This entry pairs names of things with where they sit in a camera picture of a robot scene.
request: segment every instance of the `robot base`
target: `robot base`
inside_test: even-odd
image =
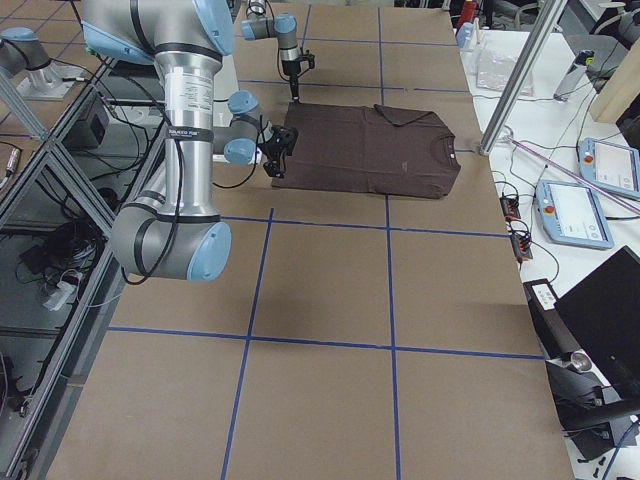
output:
[[[51,64],[52,67],[55,68],[55,72],[60,76],[60,78],[76,78],[82,77],[84,71],[78,67],[70,67],[70,66],[60,66]],[[42,89],[34,86],[31,78],[27,77],[17,87],[20,96],[25,100],[50,100],[50,101],[61,101],[67,96],[71,88],[75,85],[76,82],[62,82],[55,88],[47,88],[46,82],[44,80],[41,81],[43,87]]]

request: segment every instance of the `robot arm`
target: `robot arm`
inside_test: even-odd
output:
[[[300,103],[300,85],[298,79],[302,75],[302,63],[307,62],[308,70],[315,68],[315,56],[307,50],[298,47],[296,35],[296,18],[290,13],[267,17],[266,0],[249,0],[247,19],[242,22],[242,35],[245,40],[260,40],[263,38],[277,38],[282,71],[289,77],[291,98],[294,103]]]
[[[114,254],[127,272],[145,277],[214,280],[226,265],[231,232],[212,200],[212,154],[249,164],[256,139],[266,144],[277,131],[251,94],[236,92],[230,127],[214,132],[213,77],[235,40],[227,3],[85,0],[83,7],[90,48],[154,64],[165,88],[165,165],[117,215]]]

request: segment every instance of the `blue painted line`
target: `blue painted line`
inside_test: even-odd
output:
[[[302,222],[297,220],[274,220],[273,223],[279,223],[283,225],[306,225],[312,227],[332,227],[332,228],[354,228],[362,230],[386,230],[386,227],[376,227],[373,225],[349,225],[342,223],[316,223],[316,222]]]
[[[262,246],[262,258],[260,259],[260,268],[258,270],[258,279],[256,281],[256,290],[253,296],[253,305],[251,306],[251,318],[249,319],[249,327],[247,329],[247,340],[244,345],[242,354],[242,365],[240,366],[240,376],[238,377],[238,385],[236,387],[236,397],[233,403],[233,412],[231,414],[231,424],[229,425],[229,433],[227,435],[227,448],[224,452],[224,462],[222,464],[222,472],[220,480],[226,480],[227,470],[229,468],[229,458],[231,457],[231,447],[233,445],[233,435],[235,433],[236,421],[238,419],[238,409],[240,407],[240,397],[242,395],[242,386],[244,384],[244,376],[247,370],[247,359],[249,358],[249,347],[251,345],[251,334],[253,332],[253,324],[258,309],[258,298],[260,297],[260,286],[262,284],[262,274],[264,273],[264,265],[267,258],[267,249],[269,247],[269,236],[271,235],[271,225],[273,221],[274,209],[269,212],[269,223],[267,224],[267,232],[264,237],[264,245]]]
[[[383,45],[415,45],[418,47],[455,47],[457,45],[452,43],[431,43],[431,42],[392,42],[387,40],[357,40],[353,38],[316,38],[307,37],[305,40],[311,40],[314,42],[340,42],[340,43],[364,43],[369,45],[377,45],[382,43]]]
[[[431,233],[436,235],[459,235],[465,237],[489,237],[489,238],[509,238],[506,233],[486,233],[486,232],[465,232],[456,230],[436,230],[433,228],[404,228],[404,227],[386,227],[376,225],[355,225],[348,223],[321,223],[321,222],[305,222],[300,220],[269,220],[264,218],[251,218],[251,217],[223,217],[226,220],[237,220],[244,222],[260,222],[260,223],[272,223],[281,225],[302,225],[311,227],[329,227],[329,228],[352,228],[358,230],[390,230],[392,232],[409,232],[409,233]]]
[[[6,17],[3,17],[2,20],[0,20],[0,23],[4,22],[5,20],[8,20],[9,18],[13,18],[12,15],[16,13],[18,10],[20,10],[22,7],[24,7],[25,3],[27,3],[27,0],[23,0],[20,5],[14,8],[11,13],[9,13],[9,15],[7,15]]]
[[[391,208],[389,195],[385,195],[385,217],[387,225],[387,277],[389,282],[389,326],[391,331],[391,379],[393,387],[393,428],[396,454],[396,480],[402,479],[402,456],[400,452],[400,407],[398,402],[398,362],[396,355],[396,317],[393,299],[393,255],[391,248]]]
[[[224,216],[220,217],[223,220],[238,220],[241,222],[260,222],[260,223],[269,223],[268,218],[251,218],[251,217],[232,217],[232,216]]]
[[[516,360],[544,360],[542,355],[526,355],[521,353],[476,352],[473,350],[448,350],[441,348],[396,347],[400,352],[435,353],[439,355],[460,355],[465,357],[511,358]]]
[[[506,233],[484,233],[484,232],[463,232],[455,230],[432,230],[429,228],[401,228],[391,227],[394,232],[412,232],[412,233],[435,233],[440,235],[459,235],[462,237],[490,237],[490,238],[509,238]]]
[[[307,40],[307,30],[309,29],[309,18],[311,18],[311,7],[313,5],[309,5],[309,8],[307,9],[307,20],[304,22],[304,32],[302,32],[302,45],[300,46],[300,48],[302,48],[302,50],[304,50],[304,42]]]
[[[62,49],[62,51],[58,54],[58,56],[62,57],[62,55],[64,55],[64,52],[67,51],[67,48],[69,48],[71,45],[74,45],[73,42],[75,42],[76,38],[78,38],[80,35],[82,35],[82,30],[80,30],[78,33],[75,34],[75,36],[71,39],[71,42],[67,43],[67,46]]]
[[[7,114],[4,116],[4,118],[3,118],[2,120],[0,120],[0,125],[2,125],[2,124],[7,120],[7,118],[9,118],[9,115],[11,115],[11,112],[7,113]],[[5,136],[5,135],[6,135],[7,137],[17,136],[17,135],[13,135],[13,134],[11,134],[11,133],[9,133],[9,134],[4,134],[4,133],[3,133],[2,135],[3,135],[3,136]]]
[[[265,83],[270,85],[288,85],[286,82],[281,80],[247,80],[240,79],[239,83]],[[344,87],[344,88],[380,88],[380,85],[341,85],[337,83],[305,83],[307,86],[311,87]],[[404,90],[402,87],[387,87],[387,90]]]
[[[443,92],[443,93],[469,93],[469,90],[454,90],[448,88],[421,88],[416,87],[414,90],[419,92]]]
[[[47,18],[44,20],[44,23],[43,23],[42,25],[40,25],[38,28],[36,28],[36,29],[34,30],[34,32],[38,32],[42,27],[44,27],[47,23],[49,23],[49,22],[51,21],[52,17],[53,17],[56,13],[58,13],[60,10],[62,10],[62,8],[63,8],[66,4],[67,4],[67,2],[60,2],[60,6],[59,6],[58,8],[56,8],[56,9],[54,10],[54,12],[53,12],[51,15],[49,15],[49,17],[47,17]]]
[[[380,60],[380,104],[384,105],[384,62],[383,62],[383,56],[382,56],[382,19],[380,18],[380,7],[378,7],[377,10],[378,10],[378,58]]]
[[[225,340],[243,340],[252,342],[266,342],[266,343],[290,343],[296,345],[317,345],[325,347],[341,347],[341,348],[357,348],[365,350],[397,350],[402,352],[412,353],[430,353],[439,355],[459,355],[465,357],[491,357],[491,358],[511,358],[511,359],[523,359],[523,360],[544,360],[541,355],[526,355],[519,353],[505,353],[505,352],[479,352],[474,350],[451,350],[442,348],[426,348],[426,347],[407,347],[396,345],[376,345],[372,343],[352,343],[352,342],[337,342],[329,340],[309,340],[304,338],[280,338],[280,337],[265,337],[265,336],[247,336],[238,335],[233,333],[216,333],[216,332],[200,332],[197,330],[169,330],[161,328],[143,328],[143,327],[126,327],[126,326],[110,326],[107,330],[111,332],[127,332],[127,333],[145,333],[156,335],[175,335],[181,337],[207,337],[207,338],[220,338]]]
[[[246,340],[245,335],[234,335],[232,333],[215,333],[215,332],[198,332],[189,330],[167,330],[161,328],[141,328],[141,327],[107,327],[110,332],[129,332],[129,333],[155,333],[158,335],[176,335],[181,337],[207,337],[207,338],[224,338],[227,340]]]
[[[316,345],[322,347],[359,348],[365,350],[391,350],[389,345],[374,345],[370,343],[333,342],[330,340],[305,340],[302,338],[251,337],[252,341],[267,343],[287,343],[294,345]]]
[[[383,42],[385,45],[417,45],[420,47],[456,47],[455,43],[437,43],[437,42]]]

